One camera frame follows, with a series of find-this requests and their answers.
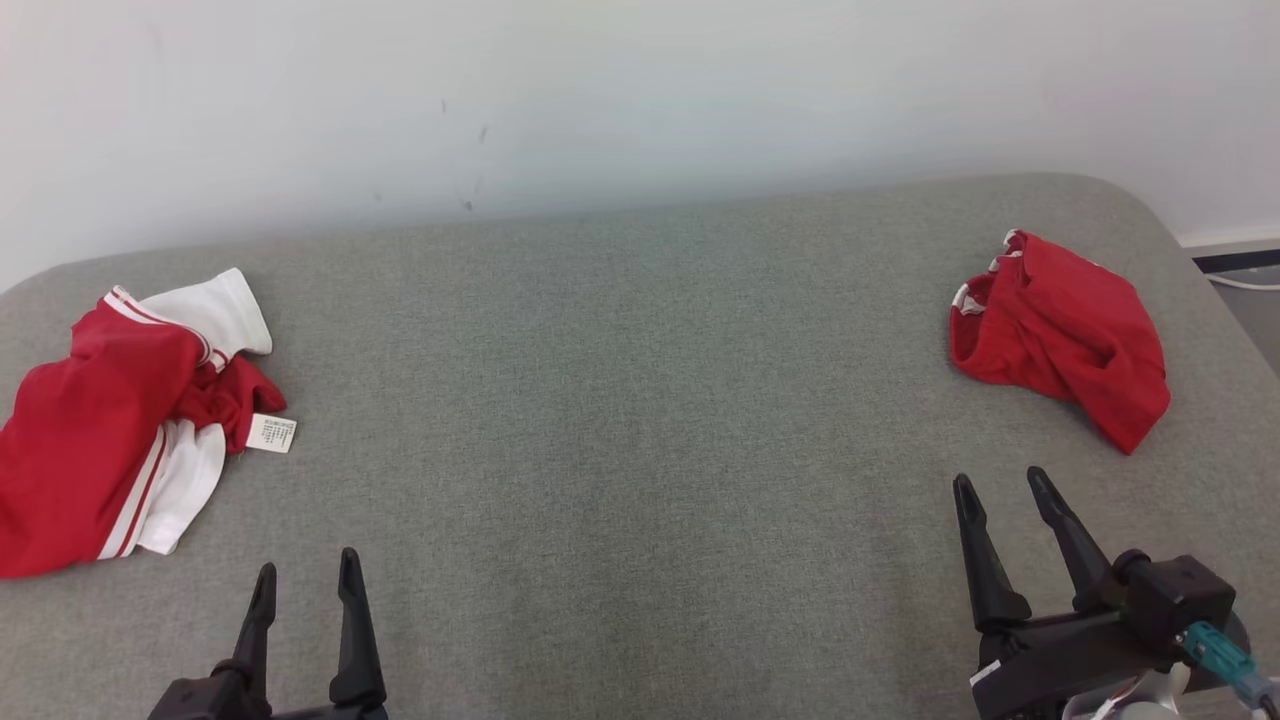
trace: black baseboard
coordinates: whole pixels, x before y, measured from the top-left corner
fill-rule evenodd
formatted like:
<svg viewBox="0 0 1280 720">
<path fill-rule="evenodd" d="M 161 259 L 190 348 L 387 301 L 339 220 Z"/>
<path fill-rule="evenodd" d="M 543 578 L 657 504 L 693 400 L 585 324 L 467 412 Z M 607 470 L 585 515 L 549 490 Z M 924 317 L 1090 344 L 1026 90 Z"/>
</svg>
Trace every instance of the black baseboard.
<svg viewBox="0 0 1280 720">
<path fill-rule="evenodd" d="M 1236 252 L 1235 255 L 1211 255 L 1196 258 L 1196 266 L 1202 273 L 1226 273 L 1229 270 L 1248 270 L 1280 265 L 1280 250 L 1260 250 L 1257 252 Z"/>
</svg>

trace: red and white shirt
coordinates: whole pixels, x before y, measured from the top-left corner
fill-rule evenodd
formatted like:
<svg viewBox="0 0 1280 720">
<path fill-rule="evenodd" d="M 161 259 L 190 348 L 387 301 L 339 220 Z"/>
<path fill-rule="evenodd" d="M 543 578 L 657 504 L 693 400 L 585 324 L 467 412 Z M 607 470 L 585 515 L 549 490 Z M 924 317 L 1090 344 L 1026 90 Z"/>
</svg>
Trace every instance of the red and white shirt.
<svg viewBox="0 0 1280 720">
<path fill-rule="evenodd" d="M 1079 402 L 1125 454 L 1169 409 L 1164 348 L 1138 291 L 1020 229 L 951 301 L 951 360 L 979 380 Z"/>
<path fill-rule="evenodd" d="M 0 429 L 0 577 L 173 552 L 253 411 L 284 409 L 242 351 L 270 352 L 271 336 L 238 269 L 102 297 L 70 355 L 27 374 Z"/>
</svg>

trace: floor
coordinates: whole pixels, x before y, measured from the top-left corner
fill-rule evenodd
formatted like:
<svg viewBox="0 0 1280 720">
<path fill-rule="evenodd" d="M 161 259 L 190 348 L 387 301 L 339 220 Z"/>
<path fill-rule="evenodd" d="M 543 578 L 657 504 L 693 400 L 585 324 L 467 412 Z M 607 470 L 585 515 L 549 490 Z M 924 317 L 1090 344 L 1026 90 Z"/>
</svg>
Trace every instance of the floor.
<svg viewBox="0 0 1280 720">
<path fill-rule="evenodd" d="M 1280 265 L 1220 273 L 1254 284 L 1280 284 Z M 1253 343 L 1280 374 L 1280 292 L 1260 292 L 1213 284 Z"/>
</svg>

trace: white sleeve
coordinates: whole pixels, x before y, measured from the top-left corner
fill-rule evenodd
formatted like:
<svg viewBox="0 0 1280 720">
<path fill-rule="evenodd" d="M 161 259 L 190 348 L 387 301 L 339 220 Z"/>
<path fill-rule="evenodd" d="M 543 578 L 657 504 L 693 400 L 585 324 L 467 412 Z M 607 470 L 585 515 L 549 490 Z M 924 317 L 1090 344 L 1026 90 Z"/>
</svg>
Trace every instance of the white sleeve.
<svg viewBox="0 0 1280 720">
<path fill-rule="evenodd" d="M 227 461 L 227 436 L 218 423 L 196 432 L 191 420 L 165 420 L 170 452 L 151 488 L 143 509 L 137 544 L 151 552 L 169 555 L 191 521 L 209 502 Z M 132 552 L 129 546 L 125 555 Z"/>
<path fill-rule="evenodd" d="M 237 352 L 271 352 L 271 333 L 238 268 L 200 284 L 152 295 L 141 305 L 165 320 L 202 334 L 209 341 L 219 372 Z"/>
</svg>

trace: white wall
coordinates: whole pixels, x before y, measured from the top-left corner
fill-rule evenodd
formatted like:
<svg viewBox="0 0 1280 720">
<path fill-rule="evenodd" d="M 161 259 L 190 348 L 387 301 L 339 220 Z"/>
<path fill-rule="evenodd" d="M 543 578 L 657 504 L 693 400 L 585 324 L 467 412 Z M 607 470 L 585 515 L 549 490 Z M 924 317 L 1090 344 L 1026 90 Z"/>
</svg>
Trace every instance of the white wall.
<svg viewBox="0 0 1280 720">
<path fill-rule="evenodd" d="M 1277 72 L 1274 0 L 0 0 L 0 288 L 1006 170 L 1110 179 L 1189 242 L 1280 236 Z"/>
</svg>

